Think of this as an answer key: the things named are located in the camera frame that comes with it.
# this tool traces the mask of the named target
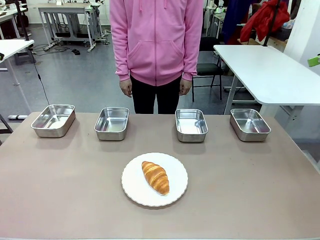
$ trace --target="pink hoodie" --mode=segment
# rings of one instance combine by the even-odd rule
[[[161,86],[197,74],[203,0],[110,0],[116,72]]]

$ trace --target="metal tray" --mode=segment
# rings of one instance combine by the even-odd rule
[[[271,132],[265,120],[253,109],[232,109],[230,123],[244,142],[263,142]]]
[[[208,133],[205,116],[198,109],[176,110],[175,124],[180,142],[201,143]]]
[[[33,121],[31,128],[42,138],[61,138],[76,119],[75,106],[49,105]]]
[[[103,141],[121,141],[125,139],[129,113],[129,109],[124,107],[106,107],[102,109],[94,126],[98,139]]]

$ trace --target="pastry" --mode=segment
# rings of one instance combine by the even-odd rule
[[[142,171],[149,185],[162,195],[169,193],[169,180],[166,171],[153,162],[144,161]]]

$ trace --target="white plate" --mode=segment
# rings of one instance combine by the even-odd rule
[[[164,168],[170,187],[167,195],[161,195],[149,185],[142,171],[144,161]],[[175,202],[185,193],[188,186],[188,174],[178,159],[164,153],[152,152],[131,160],[122,172],[121,183],[124,192],[133,201],[144,206],[160,207]]]

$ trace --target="chair seat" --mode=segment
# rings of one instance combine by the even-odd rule
[[[218,65],[214,63],[198,63],[196,65],[198,76],[211,76],[211,75],[221,75],[223,71]]]

